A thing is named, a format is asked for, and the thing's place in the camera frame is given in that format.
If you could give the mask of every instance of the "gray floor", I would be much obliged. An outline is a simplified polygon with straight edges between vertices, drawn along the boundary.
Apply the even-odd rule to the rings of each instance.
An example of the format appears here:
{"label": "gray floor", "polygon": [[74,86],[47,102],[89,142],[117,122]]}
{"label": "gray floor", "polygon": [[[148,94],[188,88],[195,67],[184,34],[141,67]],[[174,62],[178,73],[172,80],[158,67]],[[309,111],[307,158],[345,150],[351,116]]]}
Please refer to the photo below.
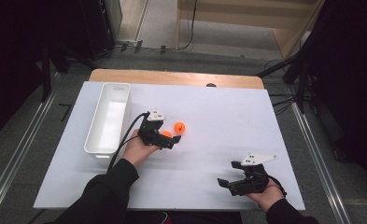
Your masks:
{"label": "gray floor", "polygon": [[[149,1],[149,9],[154,7],[154,10],[156,10],[157,8],[152,3],[157,2],[160,2],[160,0]],[[145,20],[140,34],[141,39],[144,40],[144,46],[158,48],[159,45],[169,45],[171,42],[167,41],[171,41],[173,37],[160,35],[161,37],[157,39],[155,35],[159,34],[157,27],[150,29],[151,24],[156,26],[155,21],[149,19],[151,16],[155,17],[154,15],[154,13],[148,11],[148,19]],[[215,24],[210,24],[205,30],[212,33],[210,27],[213,26]],[[258,41],[263,42],[252,41],[247,43],[248,48],[245,45],[241,48],[239,42],[234,41],[233,48],[231,48],[232,43],[226,43],[226,38],[223,35],[213,35],[215,39],[212,40],[212,43],[206,42],[208,38],[205,37],[209,36],[209,33],[207,35],[204,32],[194,37],[194,47],[189,48],[187,52],[170,50],[161,55],[155,49],[142,49],[135,54],[133,49],[124,52],[117,49],[104,55],[96,63],[102,67],[119,69],[253,75],[262,71],[269,60],[280,60],[280,55],[277,54],[272,33],[260,28],[248,27],[247,29],[251,32],[252,40],[258,39]],[[239,36],[232,38],[241,39],[241,41],[243,39]],[[267,64],[267,67],[275,63],[277,61],[272,61]],[[68,74],[61,74],[63,81],[59,85],[49,112],[44,118],[32,145],[30,145],[25,160],[18,170],[6,197],[0,204],[0,223],[27,223],[38,212],[33,209],[35,197],[63,134],[64,126],[68,121],[68,118],[63,120],[66,106],[60,104],[73,105],[82,83],[88,80],[91,73],[90,69],[80,63],[71,62],[71,65]],[[265,89],[270,94],[289,93],[288,88],[281,80],[283,74],[284,71],[280,70],[263,79]],[[3,131],[0,132],[0,176],[39,107],[41,93],[41,88],[34,92],[22,108],[11,118]],[[271,97],[274,102],[285,98],[285,96]],[[336,161],[332,154],[332,145],[323,130],[322,124],[312,114],[308,105],[306,105],[305,111],[323,159],[327,163],[334,183],[345,203],[351,223],[367,223],[367,173],[357,164]],[[288,149],[294,173],[302,190],[306,206],[303,213],[316,217],[320,223],[336,223],[329,200],[291,107],[278,115],[277,121]],[[47,211],[36,223],[52,221],[60,213],[61,211]],[[242,216],[245,224],[265,223],[264,213],[259,210],[244,211]]]}

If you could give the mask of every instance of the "white container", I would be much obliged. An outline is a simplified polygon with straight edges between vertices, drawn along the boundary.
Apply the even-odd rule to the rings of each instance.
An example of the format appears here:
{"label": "white container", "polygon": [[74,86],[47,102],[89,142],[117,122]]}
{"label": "white container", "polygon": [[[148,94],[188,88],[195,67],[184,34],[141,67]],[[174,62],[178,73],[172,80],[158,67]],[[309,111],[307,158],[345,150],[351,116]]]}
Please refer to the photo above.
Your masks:
{"label": "white container", "polygon": [[102,87],[84,146],[85,151],[99,164],[109,165],[130,125],[130,113],[130,86],[124,83],[106,83]]}

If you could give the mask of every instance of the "person's right hand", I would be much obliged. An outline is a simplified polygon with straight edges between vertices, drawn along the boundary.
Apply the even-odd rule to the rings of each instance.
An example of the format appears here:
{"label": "person's right hand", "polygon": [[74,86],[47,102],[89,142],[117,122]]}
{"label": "person's right hand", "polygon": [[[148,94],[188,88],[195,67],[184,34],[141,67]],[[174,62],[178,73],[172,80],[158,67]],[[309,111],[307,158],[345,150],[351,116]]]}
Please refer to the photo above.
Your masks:
{"label": "person's right hand", "polygon": [[279,186],[272,179],[268,181],[268,185],[262,193],[249,193],[247,197],[255,201],[264,212],[267,212],[274,203],[284,198]]}
{"label": "person's right hand", "polygon": [[122,157],[129,161],[135,168],[142,164],[148,156],[160,149],[157,146],[146,146],[142,139],[137,136],[138,130],[134,130],[131,140],[128,142]]}

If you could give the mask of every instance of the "white table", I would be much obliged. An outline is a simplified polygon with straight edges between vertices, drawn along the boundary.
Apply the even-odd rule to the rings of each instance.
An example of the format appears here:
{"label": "white table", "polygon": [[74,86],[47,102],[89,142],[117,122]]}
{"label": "white table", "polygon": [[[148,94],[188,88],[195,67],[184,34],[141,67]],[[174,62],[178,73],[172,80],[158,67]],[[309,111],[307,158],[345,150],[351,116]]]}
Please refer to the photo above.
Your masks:
{"label": "white table", "polygon": [[[65,208],[80,197],[87,182],[106,168],[84,151],[102,82],[86,82],[66,125],[34,208]],[[247,197],[231,196],[217,178],[243,179],[231,161],[248,152],[278,156],[264,164],[280,180],[288,201],[304,210],[289,156],[265,90],[132,84],[131,121],[154,107],[166,115],[162,130],[184,121],[187,130],[172,150],[152,154],[138,169],[128,207],[149,210],[248,210]]]}

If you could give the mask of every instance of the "orange sponge ball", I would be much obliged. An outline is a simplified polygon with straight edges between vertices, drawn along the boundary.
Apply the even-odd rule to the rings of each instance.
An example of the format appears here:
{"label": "orange sponge ball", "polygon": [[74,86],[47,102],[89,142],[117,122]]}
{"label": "orange sponge ball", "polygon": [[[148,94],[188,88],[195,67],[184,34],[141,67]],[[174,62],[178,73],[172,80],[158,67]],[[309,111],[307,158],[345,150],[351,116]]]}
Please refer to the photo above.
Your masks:
{"label": "orange sponge ball", "polygon": [[177,122],[174,126],[175,133],[182,134],[186,130],[186,126],[183,122]]}
{"label": "orange sponge ball", "polygon": [[161,134],[170,138],[172,137],[172,134],[168,131],[163,131]]}

